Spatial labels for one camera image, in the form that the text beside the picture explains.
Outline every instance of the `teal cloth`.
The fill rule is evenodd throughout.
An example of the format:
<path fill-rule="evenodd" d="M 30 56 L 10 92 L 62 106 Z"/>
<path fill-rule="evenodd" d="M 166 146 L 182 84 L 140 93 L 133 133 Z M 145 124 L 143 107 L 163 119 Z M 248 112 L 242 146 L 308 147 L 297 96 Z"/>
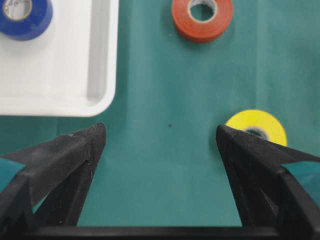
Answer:
<path fill-rule="evenodd" d="M 24 164 L 0 157 L 0 192 L 5 189 L 23 168 L 25 168 Z"/>
<path fill-rule="evenodd" d="M 301 161 L 282 165 L 299 182 L 312 200 L 320 207 L 320 163 Z"/>
<path fill-rule="evenodd" d="M 103 122 L 80 226 L 240 226 L 216 127 L 260 109 L 290 147 L 320 155 L 320 1 L 233 4 L 225 34 L 196 44 L 178 36 L 171 0 L 120 0 L 111 106 L 92 118 L 0 117 L 0 153 Z"/>

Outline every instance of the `green tablecloth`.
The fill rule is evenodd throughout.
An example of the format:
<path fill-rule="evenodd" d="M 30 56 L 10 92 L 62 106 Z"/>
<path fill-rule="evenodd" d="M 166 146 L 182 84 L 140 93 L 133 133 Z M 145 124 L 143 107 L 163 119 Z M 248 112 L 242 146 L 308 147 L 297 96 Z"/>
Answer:
<path fill-rule="evenodd" d="M 216 127 L 264 110 L 290 147 L 320 155 L 320 1 L 233 3 L 226 33 L 195 44 L 177 35 L 170 0 L 121 0 L 112 105 L 93 118 L 0 117 L 0 153 L 103 122 L 79 225 L 239 226 Z"/>

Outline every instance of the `red tape roll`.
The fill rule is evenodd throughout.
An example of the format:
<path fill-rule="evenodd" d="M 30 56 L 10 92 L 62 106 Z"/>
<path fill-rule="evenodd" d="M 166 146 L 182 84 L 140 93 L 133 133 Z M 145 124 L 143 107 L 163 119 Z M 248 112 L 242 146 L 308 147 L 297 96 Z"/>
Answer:
<path fill-rule="evenodd" d="M 207 5 L 213 16 L 205 21 L 195 19 L 191 8 L 195 5 Z M 173 0 L 172 17 L 177 32 L 187 40 L 207 43 L 221 36 L 229 26 L 234 12 L 232 0 Z"/>

